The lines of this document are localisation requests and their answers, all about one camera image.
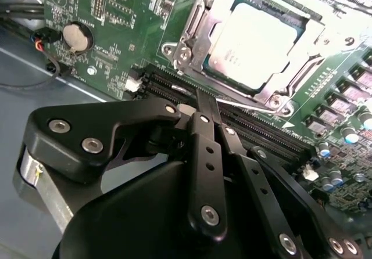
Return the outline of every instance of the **motherboard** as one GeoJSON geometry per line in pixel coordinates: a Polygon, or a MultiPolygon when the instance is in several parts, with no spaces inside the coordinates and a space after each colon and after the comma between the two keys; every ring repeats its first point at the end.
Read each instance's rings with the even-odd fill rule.
{"type": "Polygon", "coordinates": [[[202,88],[247,142],[261,132],[287,160],[285,148],[315,146],[318,166],[295,174],[330,205],[372,208],[369,15],[320,0],[45,0],[45,17],[63,36],[46,48],[82,82],[118,100],[175,103],[202,88]],[[161,73],[133,70],[147,66],[161,73]]]}

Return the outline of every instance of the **cpu socket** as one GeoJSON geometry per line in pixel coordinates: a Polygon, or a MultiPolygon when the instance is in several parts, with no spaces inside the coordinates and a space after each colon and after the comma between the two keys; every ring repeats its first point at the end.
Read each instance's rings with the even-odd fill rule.
{"type": "Polygon", "coordinates": [[[294,0],[196,0],[180,40],[162,52],[227,102],[288,117],[324,60],[314,50],[325,29],[319,11],[294,0]]]}

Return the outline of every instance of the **green circuit board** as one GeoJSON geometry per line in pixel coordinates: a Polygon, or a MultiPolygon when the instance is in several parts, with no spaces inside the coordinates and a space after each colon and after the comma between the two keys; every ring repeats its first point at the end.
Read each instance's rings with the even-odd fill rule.
{"type": "Polygon", "coordinates": [[[74,65],[75,76],[88,85],[123,99],[132,65],[168,65],[161,54],[164,41],[177,41],[194,0],[46,0],[46,24],[62,30],[71,21],[90,28],[94,48],[75,56],[62,42],[50,46],[60,61],[74,65]],[[97,73],[87,69],[95,66],[97,73]]]}
{"type": "MultiPolygon", "coordinates": [[[[71,21],[79,21],[90,28],[94,47],[82,55],[72,55],[65,44],[57,42],[47,49],[61,62],[75,68],[76,78],[118,100],[125,99],[124,86],[132,65],[144,66],[153,63],[173,71],[170,62],[162,55],[160,47],[164,42],[178,41],[195,0],[45,0],[46,25],[62,31],[71,21]],[[90,75],[93,66],[96,74],[90,75]]],[[[369,195],[372,189],[372,132],[362,128],[357,119],[364,103],[319,136],[305,125],[306,119],[316,108],[325,103],[327,95],[335,84],[358,65],[369,53],[363,43],[372,37],[360,33],[358,46],[329,57],[311,76],[293,98],[295,112],[290,118],[267,114],[256,115],[271,125],[282,128],[286,133],[313,145],[326,141],[332,145],[329,167],[322,169],[320,178],[314,183],[321,189],[321,177],[332,169],[342,172],[344,184],[330,193],[331,205],[345,211],[358,211],[357,204],[369,195]],[[340,128],[351,125],[359,133],[357,144],[345,144],[340,128]],[[365,180],[356,182],[354,175],[363,173],[365,180]]]]}

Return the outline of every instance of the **screw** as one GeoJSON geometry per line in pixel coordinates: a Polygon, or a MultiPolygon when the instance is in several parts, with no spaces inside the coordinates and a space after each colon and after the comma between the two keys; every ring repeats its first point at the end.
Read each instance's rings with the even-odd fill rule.
{"type": "Polygon", "coordinates": [[[342,248],[342,246],[340,245],[339,242],[337,242],[334,238],[329,238],[329,241],[331,243],[331,247],[338,253],[338,254],[342,254],[344,253],[344,249],[342,248]]]}
{"type": "Polygon", "coordinates": [[[219,214],[211,206],[202,207],[202,218],[210,226],[216,226],[220,222],[219,214]]]}
{"type": "Polygon", "coordinates": [[[88,66],[87,73],[89,75],[95,75],[97,73],[97,69],[94,66],[88,66]]]}
{"type": "Polygon", "coordinates": [[[207,118],[206,116],[201,115],[201,116],[200,116],[200,119],[201,119],[204,123],[209,123],[209,120],[208,120],[208,118],[207,118]]]}
{"type": "Polygon", "coordinates": [[[258,150],[257,152],[260,155],[260,157],[262,157],[263,159],[265,159],[267,157],[263,150],[258,150]]]}
{"type": "Polygon", "coordinates": [[[165,47],[163,48],[163,53],[164,53],[165,55],[169,56],[170,54],[172,54],[172,50],[170,49],[169,46],[165,46],[165,47]]]}
{"type": "Polygon", "coordinates": [[[282,104],[281,96],[280,95],[273,96],[270,99],[269,104],[271,108],[279,108],[282,104]]]}
{"type": "Polygon", "coordinates": [[[230,135],[234,135],[234,134],[235,134],[234,130],[233,130],[232,128],[230,128],[230,127],[225,127],[225,130],[226,130],[227,133],[229,133],[230,135]]]}
{"type": "Polygon", "coordinates": [[[84,139],[81,146],[88,153],[100,153],[103,150],[102,142],[95,138],[84,139]]]}
{"type": "Polygon", "coordinates": [[[356,250],[355,246],[349,242],[348,240],[344,240],[344,243],[346,244],[348,250],[352,253],[352,254],[357,254],[358,251],[356,250]]]}
{"type": "Polygon", "coordinates": [[[175,108],[173,108],[172,106],[169,106],[169,105],[166,105],[165,106],[165,109],[169,112],[169,113],[172,113],[174,114],[176,112],[175,108]]]}
{"type": "Polygon", "coordinates": [[[49,128],[55,133],[67,133],[70,131],[71,126],[64,120],[52,120],[49,123],[49,128]]]}
{"type": "Polygon", "coordinates": [[[297,252],[297,247],[294,243],[294,241],[286,234],[280,234],[279,235],[279,240],[284,247],[284,249],[290,254],[290,255],[295,255],[297,252]]]}
{"type": "Polygon", "coordinates": [[[182,47],[180,53],[180,58],[183,62],[186,62],[191,57],[191,50],[187,47],[182,47]]]}

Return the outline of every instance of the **red wire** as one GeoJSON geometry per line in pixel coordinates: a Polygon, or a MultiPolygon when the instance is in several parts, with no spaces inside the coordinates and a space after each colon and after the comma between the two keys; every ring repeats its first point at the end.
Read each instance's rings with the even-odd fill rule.
{"type": "Polygon", "coordinates": [[[40,39],[36,40],[36,41],[35,41],[35,48],[36,48],[38,51],[43,52],[43,51],[44,51],[44,47],[42,46],[41,43],[42,43],[42,42],[41,42],[40,39]]]}

